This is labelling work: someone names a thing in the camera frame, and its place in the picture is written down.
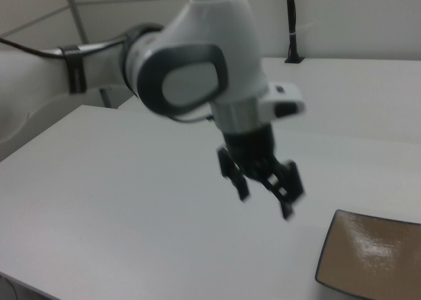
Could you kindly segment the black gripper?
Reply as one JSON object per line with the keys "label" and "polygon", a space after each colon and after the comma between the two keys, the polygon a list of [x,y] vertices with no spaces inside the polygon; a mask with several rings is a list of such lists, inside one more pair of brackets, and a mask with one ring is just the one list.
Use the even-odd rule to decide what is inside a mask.
{"label": "black gripper", "polygon": [[263,186],[280,202],[282,216],[288,220],[293,215],[294,202],[305,191],[296,162],[276,160],[272,126],[266,124],[252,132],[223,133],[223,136],[227,149],[222,147],[217,151],[221,175],[231,181],[239,199],[244,201],[249,196],[244,175],[263,178]]}

